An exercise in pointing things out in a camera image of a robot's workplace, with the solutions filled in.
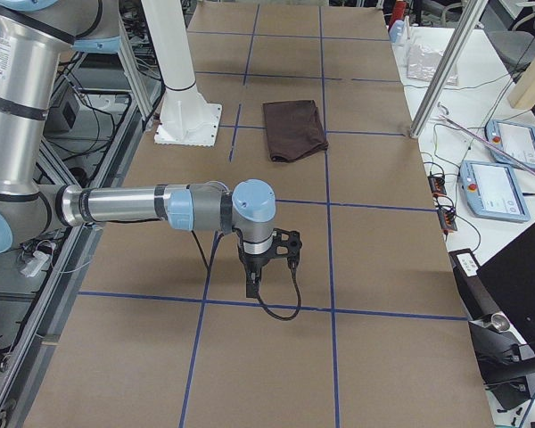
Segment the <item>chair seat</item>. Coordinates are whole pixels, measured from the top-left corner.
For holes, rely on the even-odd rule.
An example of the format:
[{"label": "chair seat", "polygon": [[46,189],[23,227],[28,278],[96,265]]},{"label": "chair seat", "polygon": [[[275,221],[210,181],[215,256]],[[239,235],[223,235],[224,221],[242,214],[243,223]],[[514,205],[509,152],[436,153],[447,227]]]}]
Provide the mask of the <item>chair seat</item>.
[{"label": "chair seat", "polygon": [[522,68],[535,58],[535,37],[525,31],[491,31],[488,39],[506,65]]}]

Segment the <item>folded towel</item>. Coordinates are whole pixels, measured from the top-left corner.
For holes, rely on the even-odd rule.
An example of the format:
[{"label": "folded towel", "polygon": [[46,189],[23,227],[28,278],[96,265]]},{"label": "folded towel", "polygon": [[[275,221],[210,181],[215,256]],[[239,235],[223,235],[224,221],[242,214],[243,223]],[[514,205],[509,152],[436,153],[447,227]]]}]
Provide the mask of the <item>folded towel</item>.
[{"label": "folded towel", "polygon": [[315,101],[264,103],[263,107],[273,162],[295,162],[329,146]]}]

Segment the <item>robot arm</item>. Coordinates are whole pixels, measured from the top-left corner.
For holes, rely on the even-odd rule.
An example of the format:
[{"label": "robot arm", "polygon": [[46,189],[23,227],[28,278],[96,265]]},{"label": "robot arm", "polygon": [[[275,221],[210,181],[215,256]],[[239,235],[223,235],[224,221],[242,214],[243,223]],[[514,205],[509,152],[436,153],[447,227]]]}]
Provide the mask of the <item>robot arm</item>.
[{"label": "robot arm", "polygon": [[115,52],[118,18],[117,0],[0,0],[0,252],[64,226],[161,219],[181,230],[235,231],[248,297],[259,297],[271,259],[287,258],[294,278],[299,233],[274,229],[276,198],[259,180],[233,193],[219,182],[84,190],[33,181],[60,53]]}]

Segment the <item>black screen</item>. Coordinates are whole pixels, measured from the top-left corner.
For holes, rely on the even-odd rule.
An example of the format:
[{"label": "black screen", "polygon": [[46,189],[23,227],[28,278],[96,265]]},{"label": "black screen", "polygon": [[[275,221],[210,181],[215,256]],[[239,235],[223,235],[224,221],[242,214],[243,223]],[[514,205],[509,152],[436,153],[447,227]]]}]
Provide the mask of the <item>black screen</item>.
[{"label": "black screen", "polygon": [[480,267],[478,276],[535,352],[535,223]]}]

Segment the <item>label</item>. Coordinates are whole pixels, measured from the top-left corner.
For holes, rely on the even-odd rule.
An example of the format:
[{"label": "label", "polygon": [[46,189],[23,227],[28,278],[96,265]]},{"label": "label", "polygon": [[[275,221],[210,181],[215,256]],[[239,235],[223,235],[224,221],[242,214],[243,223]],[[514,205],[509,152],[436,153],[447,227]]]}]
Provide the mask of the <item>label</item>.
[{"label": "label", "polygon": [[465,274],[468,276],[478,275],[478,265],[475,264],[475,261],[472,258],[472,254],[467,252],[466,254],[458,254],[457,261],[460,262],[462,269],[465,271]]},{"label": "label", "polygon": [[10,73],[10,42],[0,37],[0,79],[5,80]]}]

